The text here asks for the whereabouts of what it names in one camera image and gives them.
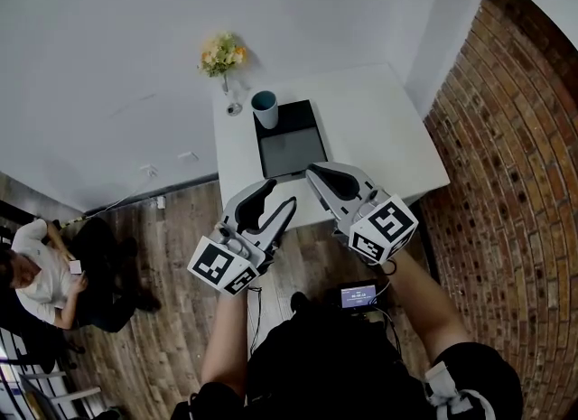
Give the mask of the small black screen device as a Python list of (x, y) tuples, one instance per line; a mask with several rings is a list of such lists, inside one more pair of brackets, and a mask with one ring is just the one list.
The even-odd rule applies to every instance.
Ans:
[(343, 310), (365, 309), (376, 302), (377, 295), (375, 283), (347, 285), (340, 288), (340, 307)]

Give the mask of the person's right forearm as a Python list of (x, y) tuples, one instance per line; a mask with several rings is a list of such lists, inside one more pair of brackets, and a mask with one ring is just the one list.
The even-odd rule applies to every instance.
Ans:
[(451, 346), (470, 342), (458, 309), (440, 285), (404, 249), (393, 259), (396, 271), (389, 282), (430, 362)]

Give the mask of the person's black clothing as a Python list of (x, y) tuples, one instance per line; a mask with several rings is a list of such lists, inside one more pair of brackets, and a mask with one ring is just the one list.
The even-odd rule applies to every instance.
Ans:
[(517, 373), (492, 348), (445, 350), (412, 377), (383, 327), (311, 305), (271, 330), (247, 365), (247, 396), (210, 382), (171, 420), (521, 420)]

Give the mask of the yellow flower bouquet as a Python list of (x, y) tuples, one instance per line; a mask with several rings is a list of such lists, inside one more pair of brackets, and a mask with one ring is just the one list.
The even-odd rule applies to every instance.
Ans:
[(198, 70), (209, 78), (225, 75), (247, 60), (247, 48), (234, 33), (221, 32), (205, 43), (200, 54)]

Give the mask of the person's left forearm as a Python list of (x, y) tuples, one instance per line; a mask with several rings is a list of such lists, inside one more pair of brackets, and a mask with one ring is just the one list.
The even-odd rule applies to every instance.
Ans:
[(222, 294), (202, 363), (202, 383), (219, 382), (244, 397), (247, 342), (247, 291), (236, 296)]

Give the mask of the black tray box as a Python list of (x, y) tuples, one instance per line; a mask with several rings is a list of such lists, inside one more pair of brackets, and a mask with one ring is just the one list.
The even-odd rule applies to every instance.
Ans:
[(256, 117), (254, 124), (265, 178), (302, 177), (310, 164), (328, 161), (310, 100), (279, 106), (275, 128), (264, 128)]

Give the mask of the clear glass vase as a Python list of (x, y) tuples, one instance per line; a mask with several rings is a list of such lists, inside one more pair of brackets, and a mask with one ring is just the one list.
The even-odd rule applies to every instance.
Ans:
[(235, 117), (242, 111), (242, 103), (240, 101), (241, 86), (240, 83), (231, 78), (227, 73), (222, 75), (221, 88), (228, 101), (226, 112), (229, 117)]

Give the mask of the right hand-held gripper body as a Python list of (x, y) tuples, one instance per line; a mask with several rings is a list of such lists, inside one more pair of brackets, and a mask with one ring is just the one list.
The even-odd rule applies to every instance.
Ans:
[(415, 215), (384, 190), (370, 190), (336, 224), (335, 234), (368, 266), (384, 265), (416, 231)]

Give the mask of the white table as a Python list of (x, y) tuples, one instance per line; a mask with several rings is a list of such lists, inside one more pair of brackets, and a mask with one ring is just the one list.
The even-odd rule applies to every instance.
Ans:
[[(387, 64), (336, 70), (285, 81), (259, 81), (279, 103), (311, 102), (329, 160), (357, 166), (389, 194), (413, 203), (449, 184), (434, 143), (406, 91)], [(263, 180), (253, 110), (230, 117), (227, 100), (213, 95), (221, 199), (227, 203)]]

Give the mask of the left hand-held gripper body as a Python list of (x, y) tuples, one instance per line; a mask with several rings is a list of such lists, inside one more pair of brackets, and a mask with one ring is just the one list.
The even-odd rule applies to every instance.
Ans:
[(220, 222), (201, 237), (187, 270), (219, 292), (237, 295), (272, 263), (271, 245)]

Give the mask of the white cup with teal inside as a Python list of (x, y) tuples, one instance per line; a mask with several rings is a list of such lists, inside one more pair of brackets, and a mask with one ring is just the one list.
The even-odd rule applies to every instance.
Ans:
[(265, 129), (273, 129), (278, 123), (278, 104), (276, 95), (269, 90), (258, 91), (251, 98), (254, 115)]

